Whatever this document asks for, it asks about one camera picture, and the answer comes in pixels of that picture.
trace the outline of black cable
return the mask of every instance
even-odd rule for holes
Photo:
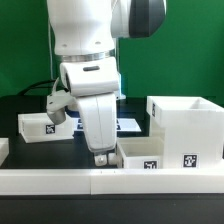
[[[28,86],[27,88],[23,89],[22,91],[18,92],[17,95],[24,96],[31,89],[37,89],[37,87],[40,85],[54,83],[55,81],[56,80],[47,80],[47,81],[41,81],[41,82],[34,83],[34,84]]]

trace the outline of white box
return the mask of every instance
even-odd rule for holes
[[[163,168],[210,168],[222,161],[224,109],[201,97],[147,98],[150,136],[164,141]]]
[[[0,138],[0,166],[5,161],[9,154],[9,140],[8,138]]]
[[[118,138],[117,166],[127,169],[162,167],[164,143],[160,138]]]

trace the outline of black surface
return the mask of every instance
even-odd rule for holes
[[[93,167],[92,155],[85,149],[85,138],[80,133],[74,140],[24,143],[16,132],[17,114],[45,112],[45,103],[44,97],[0,98],[0,137],[10,139],[10,156],[2,168]],[[143,130],[141,135],[147,134],[145,99],[128,99],[118,109],[119,117],[136,118]],[[0,223],[223,224],[224,195],[1,196]]]

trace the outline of green backdrop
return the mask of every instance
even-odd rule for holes
[[[224,1],[167,4],[152,37],[120,40],[124,93],[203,96],[223,105]],[[1,0],[0,15],[0,96],[50,79],[45,0]]]

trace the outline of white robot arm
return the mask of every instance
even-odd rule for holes
[[[149,37],[162,24],[165,0],[47,0],[55,33],[55,54],[68,93],[48,96],[47,112],[55,124],[64,107],[78,105],[88,148],[97,157],[116,144],[116,97],[119,76],[113,37]]]

